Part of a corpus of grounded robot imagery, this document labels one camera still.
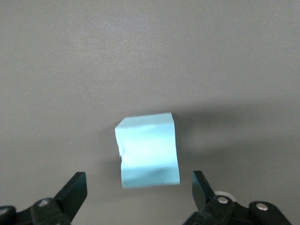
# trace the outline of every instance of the screw head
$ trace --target screw head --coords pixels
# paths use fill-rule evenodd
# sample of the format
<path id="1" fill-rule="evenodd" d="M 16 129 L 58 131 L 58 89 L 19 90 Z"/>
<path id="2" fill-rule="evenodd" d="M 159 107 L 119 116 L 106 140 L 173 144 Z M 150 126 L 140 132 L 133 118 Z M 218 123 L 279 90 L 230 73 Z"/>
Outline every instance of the screw head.
<path id="1" fill-rule="evenodd" d="M 219 201 L 219 203 L 222 203 L 222 204 L 228 203 L 228 199 L 225 197 L 219 197 L 219 198 L 217 198 L 217 200 Z"/>
<path id="2" fill-rule="evenodd" d="M 267 211 L 268 210 L 268 207 L 263 204 L 263 203 L 258 203 L 256 204 L 256 207 L 259 209 L 259 210 L 262 210 L 262 211 Z"/>
<path id="3" fill-rule="evenodd" d="M 43 207 L 43 206 L 47 205 L 48 203 L 49 203 L 49 201 L 47 199 L 43 199 L 37 205 L 39 207 Z"/>
<path id="4" fill-rule="evenodd" d="M 7 213 L 8 212 L 8 208 L 4 208 L 0 210 L 0 216 Z"/>

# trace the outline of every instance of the foam block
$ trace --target foam block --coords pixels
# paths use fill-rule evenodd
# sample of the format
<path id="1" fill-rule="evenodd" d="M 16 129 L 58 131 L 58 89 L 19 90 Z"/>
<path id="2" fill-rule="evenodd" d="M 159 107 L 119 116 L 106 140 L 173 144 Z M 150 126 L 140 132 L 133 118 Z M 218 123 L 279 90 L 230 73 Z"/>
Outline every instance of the foam block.
<path id="1" fill-rule="evenodd" d="M 127 117 L 115 133 L 123 188 L 180 183 L 171 113 Z"/>

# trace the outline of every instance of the silver screw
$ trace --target silver screw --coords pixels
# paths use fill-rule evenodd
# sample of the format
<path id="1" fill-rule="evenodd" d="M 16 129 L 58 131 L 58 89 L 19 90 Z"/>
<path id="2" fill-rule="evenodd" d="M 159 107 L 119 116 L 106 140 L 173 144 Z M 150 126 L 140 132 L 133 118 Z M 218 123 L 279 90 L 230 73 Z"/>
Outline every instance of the silver screw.
<path id="1" fill-rule="evenodd" d="M 0 210 L 0 216 L 7 213 L 8 212 L 8 208 L 4 208 Z"/>
<path id="2" fill-rule="evenodd" d="M 217 198 L 217 200 L 219 201 L 219 203 L 222 203 L 222 204 L 228 203 L 228 199 L 225 197 L 219 197 L 219 198 Z"/>
<path id="3" fill-rule="evenodd" d="M 258 203 L 256 204 L 256 207 L 259 209 L 259 210 L 262 210 L 262 211 L 267 211 L 268 210 L 268 207 L 263 204 L 263 203 Z"/>
<path id="4" fill-rule="evenodd" d="M 47 205 L 49 203 L 49 201 L 47 199 L 43 199 L 41 200 L 41 202 L 38 204 L 39 207 L 43 207 L 45 205 Z"/>

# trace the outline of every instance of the gray surface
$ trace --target gray surface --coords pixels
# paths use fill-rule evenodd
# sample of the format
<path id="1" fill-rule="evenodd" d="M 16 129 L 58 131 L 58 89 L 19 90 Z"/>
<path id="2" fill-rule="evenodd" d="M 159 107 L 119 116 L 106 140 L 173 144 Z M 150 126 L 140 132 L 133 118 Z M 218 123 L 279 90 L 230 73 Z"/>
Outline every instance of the gray surface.
<path id="1" fill-rule="evenodd" d="M 73 224 L 181 224 L 191 172 L 299 223 L 298 1 L 0 1 L 0 205 L 86 171 Z M 122 190 L 114 127 L 172 112 L 181 185 Z"/>

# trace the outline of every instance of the light blue cube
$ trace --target light blue cube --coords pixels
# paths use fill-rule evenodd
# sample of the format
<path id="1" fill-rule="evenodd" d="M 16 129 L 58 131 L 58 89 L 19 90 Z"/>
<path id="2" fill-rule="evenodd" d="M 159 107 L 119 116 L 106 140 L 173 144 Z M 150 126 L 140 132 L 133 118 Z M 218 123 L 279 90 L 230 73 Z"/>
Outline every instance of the light blue cube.
<path id="1" fill-rule="evenodd" d="M 123 188 L 180 183 L 171 113 L 127 117 L 115 133 Z"/>

